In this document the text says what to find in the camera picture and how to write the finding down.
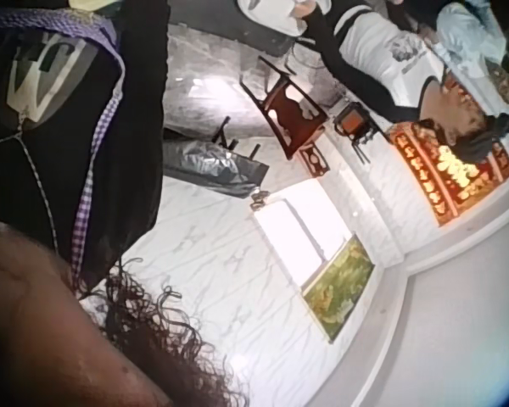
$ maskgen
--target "lanyard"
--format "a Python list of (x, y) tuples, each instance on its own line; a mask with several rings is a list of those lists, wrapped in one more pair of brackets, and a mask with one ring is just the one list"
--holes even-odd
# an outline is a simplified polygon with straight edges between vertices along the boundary
[(74, 273), (74, 282), (78, 282), (80, 279), (77, 277), (79, 277), (83, 263), (83, 255), (87, 243), (88, 221), (92, 206), (94, 162), (105, 133), (115, 116), (123, 96), (122, 86), (125, 79), (125, 64), (122, 57), (116, 51), (117, 35), (111, 21), (104, 17), (71, 9), (0, 8), (0, 28), (36, 28), (56, 31), (66, 36), (83, 38), (97, 43), (105, 49), (120, 67), (120, 78), (115, 83), (111, 99), (100, 115), (92, 135), (91, 158), (87, 178), (76, 213), (72, 236), (71, 265)]

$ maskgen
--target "gray plastic bag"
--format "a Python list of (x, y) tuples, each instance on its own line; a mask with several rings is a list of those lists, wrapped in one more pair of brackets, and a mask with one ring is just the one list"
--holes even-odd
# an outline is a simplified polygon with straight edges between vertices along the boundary
[(164, 175), (235, 198), (257, 192), (269, 167), (213, 142), (166, 129)]

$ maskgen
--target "red decorative banner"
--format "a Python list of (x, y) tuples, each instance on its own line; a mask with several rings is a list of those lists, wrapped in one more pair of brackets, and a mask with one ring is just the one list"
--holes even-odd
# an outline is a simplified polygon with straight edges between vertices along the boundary
[[(449, 88), (460, 86), (448, 78)], [(460, 86), (465, 98), (471, 96)], [(495, 143), (481, 164), (464, 164), (431, 131), (413, 123), (390, 129), (389, 137), (416, 177), (440, 226), (459, 217), (509, 179), (509, 154)]]

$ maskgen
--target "painting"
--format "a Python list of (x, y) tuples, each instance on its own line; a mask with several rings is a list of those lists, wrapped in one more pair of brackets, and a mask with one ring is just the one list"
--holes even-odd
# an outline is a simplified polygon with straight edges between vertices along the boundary
[(375, 265), (353, 236), (304, 290), (311, 313), (333, 343), (360, 299)]
[[(458, 87), (465, 101), (473, 101), (452, 75), (447, 76), (445, 86)], [(458, 218), (509, 179), (509, 154), (500, 142), (494, 143), (484, 162), (465, 164), (449, 147), (440, 145), (432, 131), (413, 123), (399, 123), (388, 134), (417, 179), (439, 226)]]

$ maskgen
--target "window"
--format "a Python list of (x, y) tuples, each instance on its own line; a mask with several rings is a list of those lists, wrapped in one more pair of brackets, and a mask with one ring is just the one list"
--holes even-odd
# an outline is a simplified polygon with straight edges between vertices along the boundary
[(255, 217), (294, 282), (303, 288), (351, 233), (317, 180), (284, 189), (268, 202)]

